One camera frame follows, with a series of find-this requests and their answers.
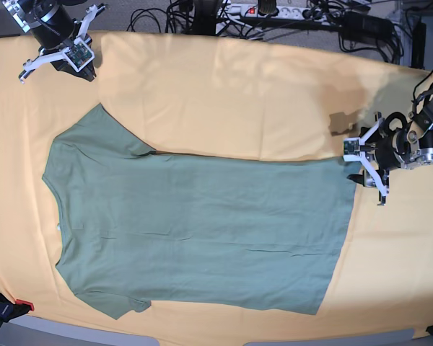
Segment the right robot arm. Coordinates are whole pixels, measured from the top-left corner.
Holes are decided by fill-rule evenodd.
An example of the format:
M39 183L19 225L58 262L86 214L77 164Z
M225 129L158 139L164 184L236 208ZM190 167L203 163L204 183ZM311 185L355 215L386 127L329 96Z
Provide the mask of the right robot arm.
M3 1L5 9L25 33L29 32L40 43L38 56L27 60L19 75L21 83L45 64L55 70L91 82L95 79L90 24L106 10L107 5L92 4L85 16L73 19L66 10L81 1Z

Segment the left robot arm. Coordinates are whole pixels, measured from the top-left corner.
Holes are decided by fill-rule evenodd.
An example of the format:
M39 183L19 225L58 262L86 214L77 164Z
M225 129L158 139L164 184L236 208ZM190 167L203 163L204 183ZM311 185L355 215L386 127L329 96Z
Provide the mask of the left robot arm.
M412 101L409 115L394 112L375 115L376 123L363 127L358 137L344 140L343 159L359 162L361 174L347 179L379 191L379 204L389 194L389 175L396 169L412 170L433 165L433 82Z

